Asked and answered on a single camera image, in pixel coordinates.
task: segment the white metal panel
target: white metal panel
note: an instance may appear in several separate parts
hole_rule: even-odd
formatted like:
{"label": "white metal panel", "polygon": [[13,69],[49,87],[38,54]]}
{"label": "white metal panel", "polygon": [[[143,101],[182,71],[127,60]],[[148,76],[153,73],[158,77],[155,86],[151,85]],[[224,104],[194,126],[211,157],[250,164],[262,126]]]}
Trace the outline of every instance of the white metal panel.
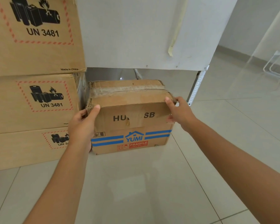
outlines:
{"label": "white metal panel", "polygon": [[204,70],[237,0],[77,0],[87,67]]}

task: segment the blue stripe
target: blue stripe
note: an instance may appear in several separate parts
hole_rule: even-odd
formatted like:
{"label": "blue stripe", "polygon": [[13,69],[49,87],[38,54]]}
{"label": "blue stripe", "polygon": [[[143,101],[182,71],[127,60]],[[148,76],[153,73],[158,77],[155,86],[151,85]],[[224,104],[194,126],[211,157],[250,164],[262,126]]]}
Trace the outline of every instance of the blue stripe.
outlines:
{"label": "blue stripe", "polygon": [[152,132],[146,132],[145,135],[152,135],[152,134],[158,134],[158,133],[171,133],[172,130],[165,130],[165,131],[152,131]]}
{"label": "blue stripe", "polygon": [[170,136],[170,134],[155,135],[155,136],[145,137],[144,140],[153,139],[153,138],[160,138],[160,137],[169,137],[169,136]]}
{"label": "blue stripe", "polygon": [[121,143],[123,143],[123,140],[112,141],[112,142],[96,143],[96,144],[92,144],[92,146],[93,146],[93,147],[97,147],[97,146],[114,145],[114,144],[121,144]]}
{"label": "blue stripe", "polygon": [[92,142],[100,142],[100,141],[113,140],[113,139],[119,139],[119,138],[123,138],[123,135],[112,136],[112,137],[93,138],[93,139],[91,139],[91,141]]}

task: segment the flame symbol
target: flame symbol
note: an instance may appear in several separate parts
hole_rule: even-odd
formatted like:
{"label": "flame symbol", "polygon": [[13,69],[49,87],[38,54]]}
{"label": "flame symbol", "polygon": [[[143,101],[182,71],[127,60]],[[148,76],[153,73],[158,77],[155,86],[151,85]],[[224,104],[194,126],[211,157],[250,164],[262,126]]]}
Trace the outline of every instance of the flame symbol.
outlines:
{"label": "flame symbol", "polygon": [[51,87],[50,92],[51,93],[56,93],[56,90],[53,87]]}
{"label": "flame symbol", "polygon": [[38,3],[39,3],[39,5],[40,5],[42,8],[44,8],[44,9],[46,10],[46,15],[52,16],[52,14],[50,13],[50,11],[48,10],[49,7],[50,7],[50,5],[49,5],[49,3],[48,3],[47,0],[40,0]]}

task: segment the right hand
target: right hand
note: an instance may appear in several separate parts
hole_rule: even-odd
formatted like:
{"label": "right hand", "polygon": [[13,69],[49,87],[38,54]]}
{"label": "right hand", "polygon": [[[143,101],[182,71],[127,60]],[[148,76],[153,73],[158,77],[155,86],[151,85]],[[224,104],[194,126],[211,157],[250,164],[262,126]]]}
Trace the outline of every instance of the right hand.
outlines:
{"label": "right hand", "polygon": [[194,116],[188,103],[182,97],[176,97],[176,100],[179,102],[178,107],[175,106],[169,97],[165,98],[165,102],[171,111],[167,122],[178,122],[185,131],[188,131],[191,122],[197,120],[197,118]]}

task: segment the stacked cardboard box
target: stacked cardboard box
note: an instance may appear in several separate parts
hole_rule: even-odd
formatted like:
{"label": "stacked cardboard box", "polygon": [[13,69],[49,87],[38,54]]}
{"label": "stacked cardboard box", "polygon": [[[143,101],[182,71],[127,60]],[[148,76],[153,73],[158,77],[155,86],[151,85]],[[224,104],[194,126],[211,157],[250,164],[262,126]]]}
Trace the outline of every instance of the stacked cardboard box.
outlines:
{"label": "stacked cardboard box", "polygon": [[96,154],[165,145],[173,128],[165,103],[173,96],[159,80],[91,82],[87,109],[101,106],[92,150]]}
{"label": "stacked cardboard box", "polygon": [[75,0],[0,0],[0,170],[61,157],[85,70]]}

